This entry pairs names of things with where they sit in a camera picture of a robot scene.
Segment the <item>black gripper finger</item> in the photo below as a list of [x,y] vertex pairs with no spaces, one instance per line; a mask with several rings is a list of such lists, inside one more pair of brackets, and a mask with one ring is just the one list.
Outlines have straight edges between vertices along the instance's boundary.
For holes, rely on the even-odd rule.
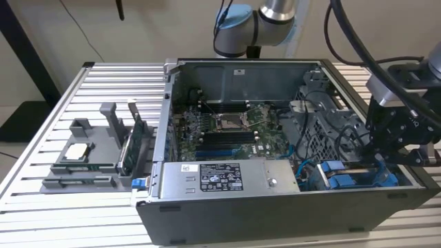
[[369,131],[369,140],[360,151],[360,156],[365,161],[373,161],[376,154],[388,160],[398,152],[400,142],[397,140],[404,133],[400,128],[402,126],[398,116],[401,109],[402,107],[369,106],[365,125]]
[[433,144],[420,145],[412,151],[402,148],[392,152],[388,162],[400,165],[433,165]]

